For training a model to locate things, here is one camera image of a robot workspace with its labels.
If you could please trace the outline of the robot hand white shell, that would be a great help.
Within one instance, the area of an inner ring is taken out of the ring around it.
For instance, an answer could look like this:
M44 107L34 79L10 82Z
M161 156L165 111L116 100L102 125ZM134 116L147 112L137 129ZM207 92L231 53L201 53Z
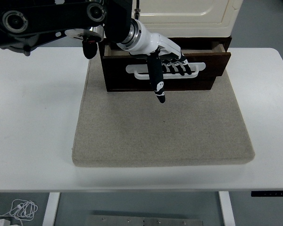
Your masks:
M161 103L166 100L163 73L167 69L171 73L175 73L177 69L181 76L192 74L189 62L181 52L181 48L169 38L159 33L149 32L137 19L131 20L127 37L117 43L117 46L133 57L147 61L150 84Z

